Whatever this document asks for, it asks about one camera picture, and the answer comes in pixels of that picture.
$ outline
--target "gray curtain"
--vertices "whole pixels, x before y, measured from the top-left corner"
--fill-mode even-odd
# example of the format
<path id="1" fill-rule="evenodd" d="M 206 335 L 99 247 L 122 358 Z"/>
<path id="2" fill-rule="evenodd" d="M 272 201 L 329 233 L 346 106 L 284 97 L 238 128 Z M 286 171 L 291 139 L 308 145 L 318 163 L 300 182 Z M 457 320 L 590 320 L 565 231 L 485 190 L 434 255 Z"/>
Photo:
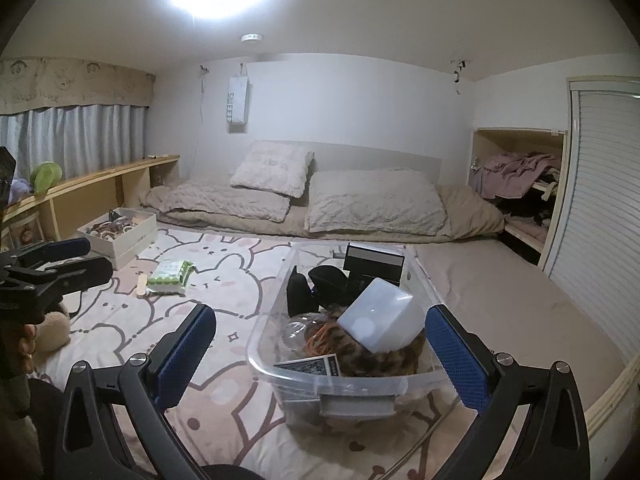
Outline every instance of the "gray curtain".
<path id="1" fill-rule="evenodd" d="M 140 160 L 145 117 L 137 106 L 40 108 L 0 116 L 0 145 L 15 157 L 16 177 L 52 160 L 63 178 L 73 178 Z"/>

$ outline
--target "human hand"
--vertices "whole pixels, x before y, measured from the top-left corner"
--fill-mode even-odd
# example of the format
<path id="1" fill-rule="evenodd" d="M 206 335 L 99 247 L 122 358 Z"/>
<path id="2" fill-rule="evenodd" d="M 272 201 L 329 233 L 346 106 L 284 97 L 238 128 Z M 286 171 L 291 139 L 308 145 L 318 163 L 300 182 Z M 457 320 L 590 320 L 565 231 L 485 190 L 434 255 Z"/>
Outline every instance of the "human hand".
<path id="1" fill-rule="evenodd" d="M 34 366 L 31 354 L 36 348 L 35 325 L 5 325 L 0 328 L 0 336 L 10 369 L 15 373 L 32 373 Z"/>

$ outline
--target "ceiling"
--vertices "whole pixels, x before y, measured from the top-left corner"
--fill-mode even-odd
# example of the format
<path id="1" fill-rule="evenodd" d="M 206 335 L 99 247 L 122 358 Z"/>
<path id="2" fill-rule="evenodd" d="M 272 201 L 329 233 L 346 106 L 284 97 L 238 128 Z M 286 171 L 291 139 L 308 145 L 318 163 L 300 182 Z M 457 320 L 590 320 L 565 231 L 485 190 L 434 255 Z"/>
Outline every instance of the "ceiling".
<path id="1" fill-rule="evenodd" d="M 259 44 L 241 44 L 248 32 Z M 227 20 L 169 0 L 37 0 L 3 57 L 70 56 L 158 73 L 172 66 L 293 52 L 357 54 L 491 74 L 592 54 L 639 53 L 608 0 L 266 0 Z"/>

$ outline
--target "white container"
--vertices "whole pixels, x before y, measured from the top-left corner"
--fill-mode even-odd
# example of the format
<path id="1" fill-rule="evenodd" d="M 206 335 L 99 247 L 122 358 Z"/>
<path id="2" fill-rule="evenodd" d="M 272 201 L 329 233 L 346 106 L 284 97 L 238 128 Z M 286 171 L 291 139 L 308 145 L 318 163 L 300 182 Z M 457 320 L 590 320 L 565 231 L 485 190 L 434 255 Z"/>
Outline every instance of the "white container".
<path id="1" fill-rule="evenodd" d="M 414 296 L 375 278 L 338 318 L 338 324 L 370 352 L 393 352 L 409 345 L 424 327 Z"/>
<path id="2" fill-rule="evenodd" d="M 87 238 L 94 253 L 106 256 L 114 269 L 119 270 L 126 266 L 137 254 L 149 247 L 158 236 L 156 215 L 144 211 L 135 211 L 119 207 L 114 209 L 116 213 L 135 219 L 137 222 L 133 229 L 116 237 L 115 240 L 103 240 L 97 236 L 88 234 L 86 230 L 94 224 L 107 222 L 109 213 L 83 225 L 78 229 L 78 234 Z"/>
<path id="3" fill-rule="evenodd" d="M 281 344 L 281 330 L 289 321 L 286 288 L 293 267 L 298 266 L 298 272 L 305 274 L 319 264 L 342 268 L 346 247 L 347 242 L 294 245 L 265 295 L 247 344 L 247 362 L 254 376 L 273 385 L 290 426 L 315 431 L 327 422 L 335 427 L 336 419 L 354 422 L 409 413 L 431 390 L 452 387 L 428 342 L 420 356 L 418 373 L 410 376 L 328 377 L 273 366 L 290 356 Z M 414 257 L 404 248 L 394 248 L 405 256 L 400 288 L 415 298 L 424 326 L 427 309 L 441 302 Z"/>

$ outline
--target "pink clothing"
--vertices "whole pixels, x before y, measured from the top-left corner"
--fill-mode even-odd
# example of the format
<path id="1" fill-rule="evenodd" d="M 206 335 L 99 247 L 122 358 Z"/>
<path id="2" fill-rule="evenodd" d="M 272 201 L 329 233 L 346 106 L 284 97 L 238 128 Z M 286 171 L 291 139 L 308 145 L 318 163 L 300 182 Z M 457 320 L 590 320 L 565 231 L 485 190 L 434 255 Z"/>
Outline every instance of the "pink clothing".
<path id="1" fill-rule="evenodd" d="M 560 158 L 549 153 L 504 152 L 494 155 L 480 170 L 480 196 L 487 199 L 522 198 L 549 166 L 560 169 Z"/>

